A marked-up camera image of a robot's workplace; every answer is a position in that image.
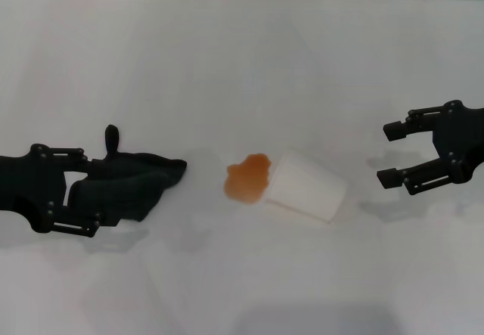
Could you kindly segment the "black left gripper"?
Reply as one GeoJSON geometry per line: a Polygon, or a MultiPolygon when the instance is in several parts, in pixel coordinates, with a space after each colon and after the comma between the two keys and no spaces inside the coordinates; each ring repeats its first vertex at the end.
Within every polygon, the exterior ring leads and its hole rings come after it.
{"type": "Polygon", "coordinates": [[[64,172],[113,172],[105,160],[89,160],[82,148],[34,144],[21,157],[1,157],[1,210],[24,217],[37,233],[94,237],[100,227],[115,227],[121,214],[99,203],[63,205],[64,172]]]}

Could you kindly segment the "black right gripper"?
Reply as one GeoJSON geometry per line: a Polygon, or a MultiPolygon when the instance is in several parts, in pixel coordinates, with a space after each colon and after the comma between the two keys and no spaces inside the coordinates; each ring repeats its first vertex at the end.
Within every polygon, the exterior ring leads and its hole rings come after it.
{"type": "Polygon", "coordinates": [[[405,187],[410,195],[471,180],[483,163],[483,109],[465,107],[455,100],[444,106],[408,111],[404,122],[383,126],[389,141],[433,131],[439,159],[405,169],[384,169],[377,178],[385,189],[405,187]]]}

